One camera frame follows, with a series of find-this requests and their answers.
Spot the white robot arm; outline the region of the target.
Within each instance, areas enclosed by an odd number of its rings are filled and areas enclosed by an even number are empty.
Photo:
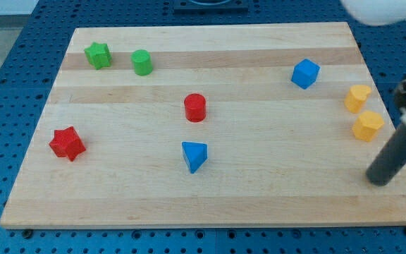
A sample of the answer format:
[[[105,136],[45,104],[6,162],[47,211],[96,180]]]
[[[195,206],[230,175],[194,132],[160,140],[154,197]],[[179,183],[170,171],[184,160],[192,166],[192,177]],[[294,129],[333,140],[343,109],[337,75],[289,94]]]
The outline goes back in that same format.
[[[340,0],[340,3],[365,25],[389,25],[406,20],[406,0]]]

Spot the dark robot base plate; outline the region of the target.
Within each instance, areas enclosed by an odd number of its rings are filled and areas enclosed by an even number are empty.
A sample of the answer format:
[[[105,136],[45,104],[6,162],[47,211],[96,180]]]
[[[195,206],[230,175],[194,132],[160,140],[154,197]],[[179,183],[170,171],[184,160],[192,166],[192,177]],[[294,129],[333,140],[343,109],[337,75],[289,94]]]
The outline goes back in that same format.
[[[247,11],[249,0],[175,0],[174,13]]]

